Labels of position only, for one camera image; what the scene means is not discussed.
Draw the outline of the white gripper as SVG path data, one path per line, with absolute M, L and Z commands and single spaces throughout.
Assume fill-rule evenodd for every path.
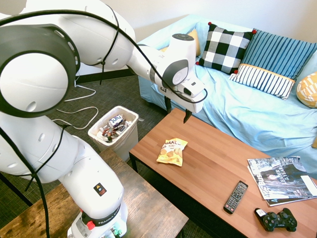
M 198 113 L 203 108 L 203 100 L 206 96 L 204 89 L 204 83 L 194 75 L 174 87 L 168 88 L 163 83 L 161 93 L 164 94 L 167 113 L 171 112 L 171 100 L 175 101 L 185 108 L 183 123 L 186 123 L 192 113 Z

